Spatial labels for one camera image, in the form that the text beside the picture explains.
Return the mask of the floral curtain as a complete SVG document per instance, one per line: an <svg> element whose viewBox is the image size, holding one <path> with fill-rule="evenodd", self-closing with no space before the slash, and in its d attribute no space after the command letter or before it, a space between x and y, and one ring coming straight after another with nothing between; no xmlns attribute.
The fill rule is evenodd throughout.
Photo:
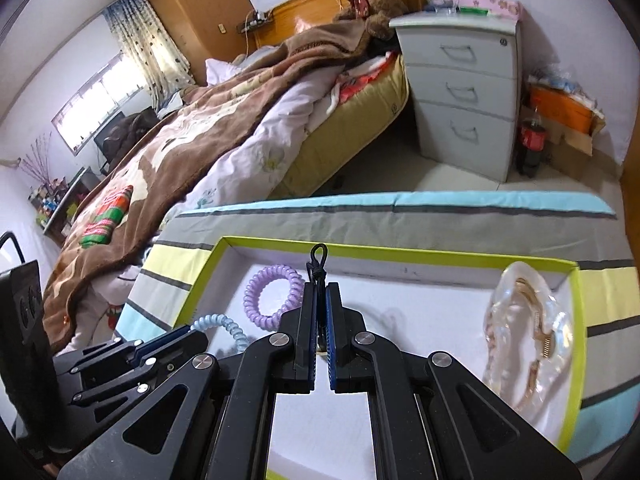
<svg viewBox="0 0 640 480"><path fill-rule="evenodd" d="M102 15L120 50L130 58L157 112L194 84L190 62L168 34L149 0L116 0Z"/></svg>

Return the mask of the wooden headboard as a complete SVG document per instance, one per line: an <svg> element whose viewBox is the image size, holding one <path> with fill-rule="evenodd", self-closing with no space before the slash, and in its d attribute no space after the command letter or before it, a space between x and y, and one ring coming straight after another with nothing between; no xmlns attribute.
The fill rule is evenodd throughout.
<svg viewBox="0 0 640 480"><path fill-rule="evenodd" d="M418 12L424 0L402 0ZM253 32L256 47L276 46L307 28L329 23L346 0L288 0L268 12L270 20Z"/></svg>

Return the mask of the brown fleece blanket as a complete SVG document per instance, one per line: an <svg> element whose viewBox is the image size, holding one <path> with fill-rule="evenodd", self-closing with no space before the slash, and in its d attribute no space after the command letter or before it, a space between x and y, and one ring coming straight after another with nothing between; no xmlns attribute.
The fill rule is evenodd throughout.
<svg viewBox="0 0 640 480"><path fill-rule="evenodd" d="M77 304L91 280L132 262L169 209L222 155L246 141L296 82L320 68L356 60L369 39L360 21L311 27L221 84L184 89L183 108L153 127L78 207L43 292L43 328L51 350L59 352L72 340ZM132 189L130 205L111 241L82 247L99 206L124 188Z"/></svg>

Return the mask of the grey bedside drawer cabinet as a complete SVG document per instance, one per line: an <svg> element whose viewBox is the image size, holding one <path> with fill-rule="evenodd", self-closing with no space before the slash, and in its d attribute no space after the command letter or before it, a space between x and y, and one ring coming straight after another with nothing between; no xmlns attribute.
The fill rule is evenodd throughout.
<svg viewBox="0 0 640 480"><path fill-rule="evenodd" d="M405 61L421 154L504 182L520 109L520 23L419 12L390 26Z"/></svg>

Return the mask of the pink floral box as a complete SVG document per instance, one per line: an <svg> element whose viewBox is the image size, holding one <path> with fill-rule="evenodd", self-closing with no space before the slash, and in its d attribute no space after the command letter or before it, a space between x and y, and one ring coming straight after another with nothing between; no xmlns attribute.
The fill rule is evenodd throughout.
<svg viewBox="0 0 640 480"><path fill-rule="evenodd" d="M512 0L457 0L457 7L460 13L493 15L514 21L522 14L521 3Z"/></svg>

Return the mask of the orange box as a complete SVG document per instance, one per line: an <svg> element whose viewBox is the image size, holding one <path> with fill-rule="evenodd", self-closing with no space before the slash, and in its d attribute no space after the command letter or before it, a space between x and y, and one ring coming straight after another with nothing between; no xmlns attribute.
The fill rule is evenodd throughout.
<svg viewBox="0 0 640 480"><path fill-rule="evenodd" d="M538 114L579 133L590 134L593 111L559 90L532 84L529 104Z"/></svg>

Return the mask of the black hair tie pink charm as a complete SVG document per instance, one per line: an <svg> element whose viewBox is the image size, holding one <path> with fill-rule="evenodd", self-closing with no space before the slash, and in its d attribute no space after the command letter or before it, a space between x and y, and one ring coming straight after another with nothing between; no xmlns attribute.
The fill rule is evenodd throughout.
<svg viewBox="0 0 640 480"><path fill-rule="evenodd" d="M329 249L326 244L318 243L309 252L309 261L306 263L308 280L312 284L323 283L326 280L326 259Z"/></svg>

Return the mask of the wooden wardrobe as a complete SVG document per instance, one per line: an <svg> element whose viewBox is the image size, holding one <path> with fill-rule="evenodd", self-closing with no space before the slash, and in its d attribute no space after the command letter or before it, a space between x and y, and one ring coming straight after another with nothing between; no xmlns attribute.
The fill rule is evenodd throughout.
<svg viewBox="0 0 640 480"><path fill-rule="evenodd" d="M238 27L254 11L250 0L149 0L172 40L190 63L195 81L206 84L205 61L231 62L253 52L251 34Z"/></svg>

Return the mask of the cola bottle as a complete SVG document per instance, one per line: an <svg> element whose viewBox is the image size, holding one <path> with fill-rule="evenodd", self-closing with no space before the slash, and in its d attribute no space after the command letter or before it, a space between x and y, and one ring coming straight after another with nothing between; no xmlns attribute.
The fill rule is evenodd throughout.
<svg viewBox="0 0 640 480"><path fill-rule="evenodd" d="M535 108L529 118L522 122L518 146L516 147L515 168L521 176L533 178L540 167L547 130Z"/></svg>

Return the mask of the green tray box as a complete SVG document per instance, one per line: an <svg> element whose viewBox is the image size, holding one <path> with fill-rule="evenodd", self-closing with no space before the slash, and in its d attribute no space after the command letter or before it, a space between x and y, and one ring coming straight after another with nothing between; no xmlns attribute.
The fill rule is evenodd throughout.
<svg viewBox="0 0 640 480"><path fill-rule="evenodd" d="M330 387L326 350L329 284L337 284L343 306L360 312L370 332L415 356L447 352L484 384L485 312L502 272L517 261L541 273L560 298L573 301L575 339L570 368L540 419L528 422L565 455L575 425L576 391L582 383L585 355L584 338L576 334L582 297L574 264L329 244L326 280L312 284L306 263L313 247L292 240L225 238L213 250L212 267L198 274L182 309L186 323L198 316L228 314L248 331L252 344L277 333L282 316L300 308L305 287L312 288L314 388L307 394L277 395L264 478L379 479L367 395L336 393Z"/></svg>

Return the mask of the clear gold hair claw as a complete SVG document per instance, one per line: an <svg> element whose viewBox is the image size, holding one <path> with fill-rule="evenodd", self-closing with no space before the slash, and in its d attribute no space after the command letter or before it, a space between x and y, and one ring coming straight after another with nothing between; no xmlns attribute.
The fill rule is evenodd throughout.
<svg viewBox="0 0 640 480"><path fill-rule="evenodd" d="M484 334L484 384L528 422L536 422L570 368L573 301L560 298L529 264L514 262L491 294Z"/></svg>

